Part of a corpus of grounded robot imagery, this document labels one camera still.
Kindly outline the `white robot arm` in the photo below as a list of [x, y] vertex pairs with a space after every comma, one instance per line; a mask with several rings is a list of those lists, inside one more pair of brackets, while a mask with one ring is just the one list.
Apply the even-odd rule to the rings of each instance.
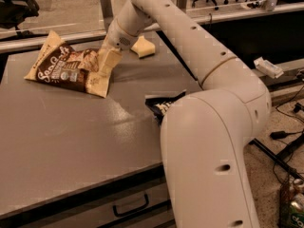
[[160, 26], [200, 87], [172, 103], [161, 123], [177, 228], [259, 228], [243, 149], [268, 121], [268, 88], [172, 0], [126, 0], [106, 39], [129, 49], [152, 24]]

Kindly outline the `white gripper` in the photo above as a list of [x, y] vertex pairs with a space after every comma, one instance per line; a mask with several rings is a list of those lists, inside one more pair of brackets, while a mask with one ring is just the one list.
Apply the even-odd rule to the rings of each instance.
[[122, 60], [121, 50], [129, 50], [137, 41], [137, 37], [125, 32], [119, 25], [118, 20], [114, 19], [108, 27], [104, 38], [106, 47], [98, 51], [98, 72], [108, 76], [112, 69]]

